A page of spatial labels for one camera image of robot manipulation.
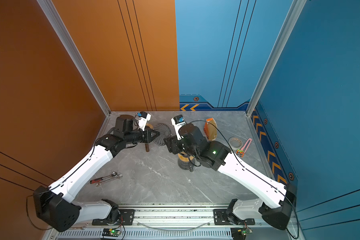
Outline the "grey glass dripper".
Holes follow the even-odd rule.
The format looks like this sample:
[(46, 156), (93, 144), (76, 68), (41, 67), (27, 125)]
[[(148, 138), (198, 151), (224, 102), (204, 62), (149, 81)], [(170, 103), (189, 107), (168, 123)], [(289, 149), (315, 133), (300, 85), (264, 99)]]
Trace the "grey glass dripper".
[(170, 138), (172, 136), (172, 131), (167, 124), (158, 123), (155, 125), (154, 130), (159, 133), (159, 136), (154, 139), (154, 143), (158, 146), (164, 146), (164, 139)]

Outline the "grey ribbed glass pitcher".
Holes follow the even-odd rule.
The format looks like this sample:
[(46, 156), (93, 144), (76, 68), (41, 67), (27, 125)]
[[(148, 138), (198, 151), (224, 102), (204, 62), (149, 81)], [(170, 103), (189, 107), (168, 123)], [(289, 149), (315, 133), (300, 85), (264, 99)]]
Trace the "grey ribbed glass pitcher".
[(194, 171), (194, 166), (195, 166), (195, 161), (194, 160), (187, 160), (187, 161), (183, 161), (181, 159), (178, 159), (178, 166), (182, 169), (182, 170), (188, 170), (190, 172)]

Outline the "orange coffee filter box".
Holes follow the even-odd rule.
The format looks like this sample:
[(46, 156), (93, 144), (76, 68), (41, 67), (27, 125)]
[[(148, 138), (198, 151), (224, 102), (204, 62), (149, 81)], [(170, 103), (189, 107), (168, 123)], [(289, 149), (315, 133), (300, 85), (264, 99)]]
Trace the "orange coffee filter box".
[(214, 118), (209, 118), (205, 122), (204, 132), (209, 141), (215, 141), (218, 136), (217, 123)]

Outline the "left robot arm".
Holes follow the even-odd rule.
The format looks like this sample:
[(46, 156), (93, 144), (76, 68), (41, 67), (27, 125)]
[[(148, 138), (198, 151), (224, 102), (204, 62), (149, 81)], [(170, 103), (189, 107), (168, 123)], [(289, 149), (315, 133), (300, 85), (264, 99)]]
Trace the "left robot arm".
[(90, 152), (64, 176), (49, 187), (38, 187), (33, 193), (36, 215), (58, 232), (64, 232), (74, 224), (101, 220), (114, 224), (120, 216), (119, 206), (108, 199), (98, 202), (79, 203), (74, 199), (94, 174), (124, 149), (139, 143), (148, 144), (160, 134), (147, 128), (151, 115), (139, 112), (136, 116), (117, 117), (115, 127), (95, 140)]

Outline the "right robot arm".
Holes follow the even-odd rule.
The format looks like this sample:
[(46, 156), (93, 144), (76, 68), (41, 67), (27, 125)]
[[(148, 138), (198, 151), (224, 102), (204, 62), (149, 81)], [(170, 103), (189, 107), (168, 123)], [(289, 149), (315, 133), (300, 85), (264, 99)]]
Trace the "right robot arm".
[(255, 200), (232, 200), (226, 210), (229, 221), (241, 225), (246, 219), (263, 219), (278, 230), (286, 230), (295, 210), (296, 189), (263, 175), (238, 158), (228, 146), (207, 140), (192, 123), (177, 125), (177, 135), (165, 138), (170, 153), (193, 156), (203, 167), (220, 172), (250, 190)]

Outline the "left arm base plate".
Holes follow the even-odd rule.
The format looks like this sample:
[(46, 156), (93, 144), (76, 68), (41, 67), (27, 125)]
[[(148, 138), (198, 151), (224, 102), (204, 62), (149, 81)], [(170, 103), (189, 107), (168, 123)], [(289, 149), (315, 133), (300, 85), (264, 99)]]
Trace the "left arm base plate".
[(134, 209), (121, 209), (118, 211), (117, 218), (115, 220), (109, 219), (95, 219), (92, 221), (93, 226), (131, 226), (135, 217)]

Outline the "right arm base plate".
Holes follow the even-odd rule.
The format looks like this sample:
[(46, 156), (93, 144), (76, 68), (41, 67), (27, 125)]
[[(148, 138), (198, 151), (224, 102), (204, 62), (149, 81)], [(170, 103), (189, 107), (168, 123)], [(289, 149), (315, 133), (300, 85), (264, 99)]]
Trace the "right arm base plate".
[(231, 225), (231, 226), (254, 226), (255, 219), (239, 220), (237, 217), (229, 218), (226, 209), (214, 209), (214, 224), (216, 226)]

